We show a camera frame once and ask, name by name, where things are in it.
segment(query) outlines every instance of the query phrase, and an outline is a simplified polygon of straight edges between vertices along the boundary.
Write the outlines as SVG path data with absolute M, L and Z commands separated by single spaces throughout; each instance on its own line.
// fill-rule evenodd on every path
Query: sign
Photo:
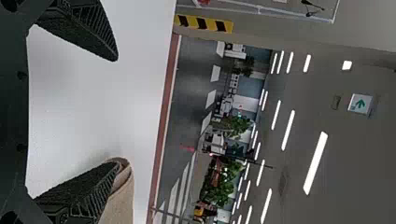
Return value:
M 348 111 L 360 113 L 360 114 L 368 114 L 371 102 L 373 101 L 373 96 L 369 95 L 361 95 L 361 94 L 353 94 L 350 99 Z

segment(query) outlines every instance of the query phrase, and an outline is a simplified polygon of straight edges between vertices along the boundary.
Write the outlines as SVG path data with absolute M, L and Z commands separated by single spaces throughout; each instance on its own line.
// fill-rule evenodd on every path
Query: floor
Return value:
M 224 92 L 227 82 L 224 73 L 231 70 L 232 61 L 220 58 L 216 49 L 217 42 L 214 41 L 181 38 L 157 199 L 157 208 L 178 215 L 186 207 L 184 202 L 193 179 L 194 150 L 207 125 L 205 118 L 213 109 L 211 98 L 217 98 Z M 221 70 L 219 80 L 211 82 L 213 65 L 220 66 Z M 166 224 L 174 221 L 169 217 L 157 217 L 154 223 L 160 219 Z

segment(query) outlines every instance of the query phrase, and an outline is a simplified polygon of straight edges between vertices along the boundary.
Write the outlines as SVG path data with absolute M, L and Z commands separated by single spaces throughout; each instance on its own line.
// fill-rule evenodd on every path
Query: beige pants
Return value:
M 110 197 L 99 224 L 134 223 L 134 172 L 131 164 L 123 158 L 114 158 L 120 164 Z

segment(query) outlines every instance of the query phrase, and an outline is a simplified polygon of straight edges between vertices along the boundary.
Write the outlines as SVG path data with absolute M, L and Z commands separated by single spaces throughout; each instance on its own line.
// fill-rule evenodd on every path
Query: fluorescent light strip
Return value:
M 284 50 L 282 50 L 282 52 L 280 53 L 279 64 L 277 65 L 277 70 L 276 70 L 277 74 L 280 73 L 280 67 L 282 66 L 282 63 L 283 63 L 283 56 L 285 56 Z
M 239 215 L 238 224 L 241 224 L 241 220 L 242 220 L 242 215 Z
M 264 111 L 265 104 L 267 103 L 268 91 L 265 92 L 264 102 L 262 102 L 262 111 Z
M 260 185 L 260 181 L 262 180 L 262 171 L 264 169 L 264 165 L 265 165 L 265 160 L 262 160 L 262 166 L 260 167 L 259 175 L 257 176 L 257 180 L 256 180 L 257 187 Z
M 327 138 L 329 135 L 322 132 L 320 134 L 320 138 L 318 140 L 317 148 L 315 149 L 314 157 L 312 158 L 311 166 L 309 167 L 308 174 L 306 175 L 305 183 L 304 183 L 304 191 L 305 194 L 308 195 L 311 190 L 312 183 L 314 182 L 315 174 L 317 173 L 320 159 L 323 154 L 323 150 L 326 147 Z
M 264 223 L 265 217 L 267 216 L 268 207 L 271 201 L 271 196 L 272 196 L 272 189 L 268 189 L 267 199 L 265 200 L 264 209 L 262 209 L 262 218 L 261 218 L 262 224 Z
M 344 61 L 342 69 L 344 71 L 346 71 L 346 70 L 350 70 L 351 68 L 352 68 L 352 62 L 351 61 Z
M 294 52 L 292 52 L 289 56 L 288 68 L 286 69 L 286 74 L 290 72 L 291 64 L 293 63 Z
M 262 89 L 262 96 L 260 97 L 259 105 L 262 105 L 262 97 L 264 97 L 265 89 Z
M 245 224 L 248 224 L 248 223 L 249 223 L 252 210 L 253 210 L 253 207 L 250 206 L 250 207 L 248 208 L 248 212 L 247 212 L 247 221 L 245 222 Z
M 244 178 L 241 177 L 241 178 L 239 179 L 238 191 L 241 190 L 242 182 L 243 182 L 243 181 L 244 181 Z
M 250 163 L 247 164 L 247 169 L 245 171 L 245 176 L 244 176 L 244 180 L 247 180 L 248 178 L 248 169 L 250 168 Z
M 259 131 L 256 131 L 256 133 L 254 134 L 254 140 L 253 140 L 252 148 L 254 148 L 256 146 L 257 134 L 259 134 Z
M 305 64 L 304 64 L 304 72 L 308 72 L 309 64 L 311 63 L 311 55 L 306 55 Z
M 243 195 L 243 193 L 239 194 L 239 199 L 238 199 L 238 204 L 236 205 L 236 209 L 239 209 L 239 206 L 241 206 L 242 195 Z
M 250 138 L 253 138 L 254 136 L 254 131 L 256 130 L 256 123 L 253 124 L 253 130 L 251 131 L 251 136 Z
M 285 136 L 283 137 L 282 151 L 285 150 L 286 144 L 288 143 L 290 130 L 291 130 L 291 125 L 293 124 L 295 113 L 296 112 L 294 110 L 291 110 L 290 117 L 289 117 L 289 122 L 288 122 L 288 127 L 286 128 Z
M 275 71 L 276 60 L 277 60 L 277 53 L 275 54 L 275 57 L 274 57 L 273 67 L 271 68 L 271 74 L 273 74 Z
M 250 180 L 247 182 L 247 190 L 245 191 L 244 201 L 248 199 L 248 192 L 250 191 Z
M 256 155 L 254 155 L 254 160 L 255 161 L 257 160 L 257 158 L 259 158 L 260 147 L 262 147 L 262 143 L 261 142 L 259 144 L 257 144 Z
M 231 215 L 235 213 L 235 208 L 236 208 L 236 202 L 233 203 L 233 212 L 231 213 Z
M 279 114 L 280 104 L 282 104 L 282 102 L 281 101 L 277 101 L 276 111 L 275 111 L 275 114 L 274 114 L 274 120 L 273 120 L 273 124 L 271 126 L 271 130 L 272 131 L 275 129 L 277 115 Z

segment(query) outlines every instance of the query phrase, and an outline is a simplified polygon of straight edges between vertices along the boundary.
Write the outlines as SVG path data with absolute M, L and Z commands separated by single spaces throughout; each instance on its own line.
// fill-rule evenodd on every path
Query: hazard stripe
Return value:
M 233 31 L 233 22 L 231 21 L 222 21 L 181 14 L 175 15 L 174 25 L 184 26 L 191 29 L 223 32 L 227 34 L 231 34 Z

